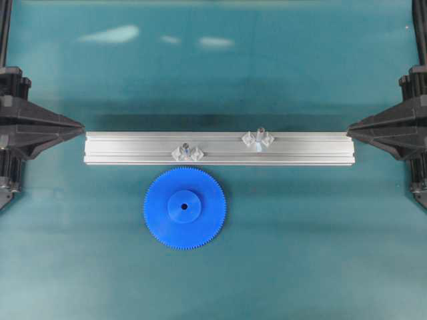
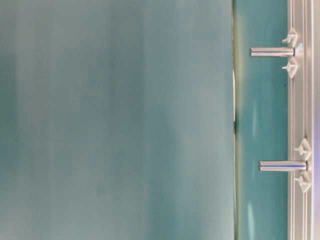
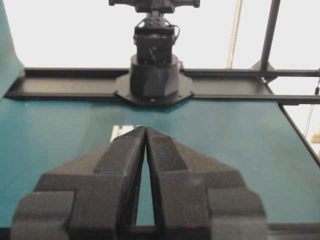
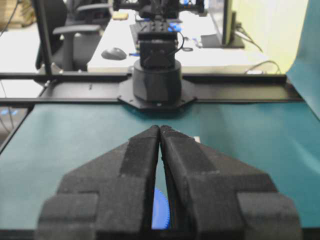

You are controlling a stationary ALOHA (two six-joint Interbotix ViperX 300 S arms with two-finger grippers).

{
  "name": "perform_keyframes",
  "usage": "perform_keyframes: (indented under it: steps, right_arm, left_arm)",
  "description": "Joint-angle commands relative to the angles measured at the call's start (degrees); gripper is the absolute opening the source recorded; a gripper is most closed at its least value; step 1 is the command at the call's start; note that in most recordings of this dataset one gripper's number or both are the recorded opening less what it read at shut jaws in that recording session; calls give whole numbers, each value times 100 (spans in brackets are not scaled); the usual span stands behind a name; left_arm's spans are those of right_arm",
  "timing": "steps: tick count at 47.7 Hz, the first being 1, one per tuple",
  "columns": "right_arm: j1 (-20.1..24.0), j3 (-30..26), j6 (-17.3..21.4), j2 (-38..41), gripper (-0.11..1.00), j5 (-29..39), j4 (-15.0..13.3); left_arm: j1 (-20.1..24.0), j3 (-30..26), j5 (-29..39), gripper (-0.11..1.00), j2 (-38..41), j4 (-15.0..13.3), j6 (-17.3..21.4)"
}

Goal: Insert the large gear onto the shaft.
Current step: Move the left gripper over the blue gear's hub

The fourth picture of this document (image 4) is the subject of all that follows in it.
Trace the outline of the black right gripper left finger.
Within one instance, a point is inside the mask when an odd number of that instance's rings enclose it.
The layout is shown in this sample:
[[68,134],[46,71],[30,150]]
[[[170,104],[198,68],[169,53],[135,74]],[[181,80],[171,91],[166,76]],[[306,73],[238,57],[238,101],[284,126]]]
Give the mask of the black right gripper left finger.
[[131,238],[152,226],[160,129],[153,125],[70,170],[40,212],[37,240]]

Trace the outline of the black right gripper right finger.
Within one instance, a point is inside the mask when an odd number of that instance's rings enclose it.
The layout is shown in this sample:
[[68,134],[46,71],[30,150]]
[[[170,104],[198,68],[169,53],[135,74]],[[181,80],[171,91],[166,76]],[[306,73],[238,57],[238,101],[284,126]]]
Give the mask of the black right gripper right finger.
[[264,171],[170,126],[160,128],[168,195],[197,240],[300,240],[294,202]]

